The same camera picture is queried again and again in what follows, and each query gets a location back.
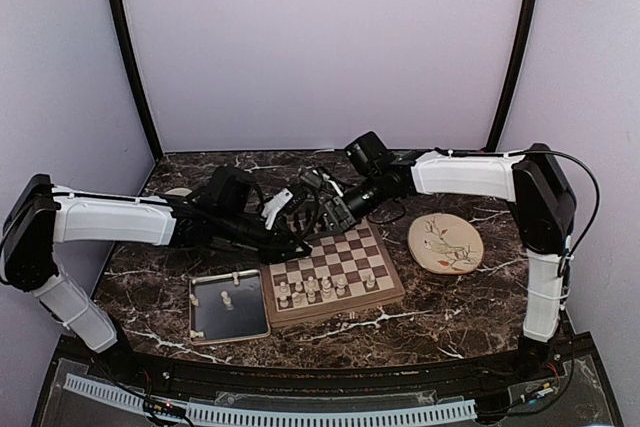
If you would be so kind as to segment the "white chess king piece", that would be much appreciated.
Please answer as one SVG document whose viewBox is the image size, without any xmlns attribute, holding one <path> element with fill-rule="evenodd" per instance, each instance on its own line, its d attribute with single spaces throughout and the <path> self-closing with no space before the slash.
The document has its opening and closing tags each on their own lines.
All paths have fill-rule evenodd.
<svg viewBox="0 0 640 427">
<path fill-rule="evenodd" d="M 346 286 L 347 286 L 347 282 L 345 278 L 338 278 L 336 281 L 336 288 L 335 288 L 335 292 L 336 292 L 336 296 L 338 298 L 342 298 L 345 296 L 346 294 Z"/>
</svg>

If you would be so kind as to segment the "white chess queen piece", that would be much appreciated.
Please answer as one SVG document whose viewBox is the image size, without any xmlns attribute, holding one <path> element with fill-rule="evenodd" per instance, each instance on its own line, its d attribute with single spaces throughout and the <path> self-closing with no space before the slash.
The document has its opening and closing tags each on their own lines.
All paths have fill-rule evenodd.
<svg viewBox="0 0 640 427">
<path fill-rule="evenodd" d="M 329 301 L 333 293 L 333 286 L 328 276 L 321 279 L 321 295 L 324 301 Z"/>
</svg>

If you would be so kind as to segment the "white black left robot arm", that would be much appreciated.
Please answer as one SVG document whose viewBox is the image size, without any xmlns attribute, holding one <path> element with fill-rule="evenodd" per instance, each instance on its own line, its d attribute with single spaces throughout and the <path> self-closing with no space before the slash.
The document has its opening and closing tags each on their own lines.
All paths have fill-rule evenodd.
<svg viewBox="0 0 640 427">
<path fill-rule="evenodd" d="M 74 190 L 37 174 L 2 227 L 1 282 L 32 294 L 64 327 L 79 337 L 120 383 L 141 374 L 140 359 L 128 351 L 126 335 L 62 265 L 55 249 L 138 243 L 171 248 L 247 249 L 264 263 L 310 253 L 302 234 L 283 219 L 293 201 L 283 190 L 265 198 L 255 177 L 222 166 L 193 189 L 155 196 L 121 196 Z"/>
</svg>

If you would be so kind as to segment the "white chess pawn piece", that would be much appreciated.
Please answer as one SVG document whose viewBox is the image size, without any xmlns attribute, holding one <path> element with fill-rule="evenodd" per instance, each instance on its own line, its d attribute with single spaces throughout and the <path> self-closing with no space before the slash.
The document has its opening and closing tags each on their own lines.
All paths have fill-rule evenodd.
<svg viewBox="0 0 640 427">
<path fill-rule="evenodd" d="M 314 304 L 316 302 L 316 287 L 316 278 L 309 276 L 306 282 L 306 294 L 309 304 Z"/>
</svg>

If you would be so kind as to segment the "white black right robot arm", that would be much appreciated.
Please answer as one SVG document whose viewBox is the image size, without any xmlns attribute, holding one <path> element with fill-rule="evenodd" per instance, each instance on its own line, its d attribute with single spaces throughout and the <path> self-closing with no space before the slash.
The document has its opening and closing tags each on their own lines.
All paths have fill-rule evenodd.
<svg viewBox="0 0 640 427">
<path fill-rule="evenodd" d="M 456 194 L 505 201 L 527 255 L 527 306 L 510 371 L 534 379 L 549 363 L 566 299 L 570 263 L 581 236 L 575 236 L 577 197 L 559 159 L 571 155 L 544 143 L 510 152 L 432 148 L 396 152 L 367 132 L 344 150 L 362 176 L 357 186 L 340 184 L 326 170 L 320 181 L 331 195 L 320 204 L 330 234 L 344 233 L 391 199 Z"/>
</svg>

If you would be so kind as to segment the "white chess knight piece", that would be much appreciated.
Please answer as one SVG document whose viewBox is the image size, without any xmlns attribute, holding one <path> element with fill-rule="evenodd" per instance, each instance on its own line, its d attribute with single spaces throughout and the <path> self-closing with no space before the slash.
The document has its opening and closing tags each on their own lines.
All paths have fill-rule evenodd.
<svg viewBox="0 0 640 427">
<path fill-rule="evenodd" d="M 297 282 L 294 287 L 294 293 L 292 294 L 293 303 L 299 305 L 304 297 L 304 285 L 302 282 Z"/>
</svg>

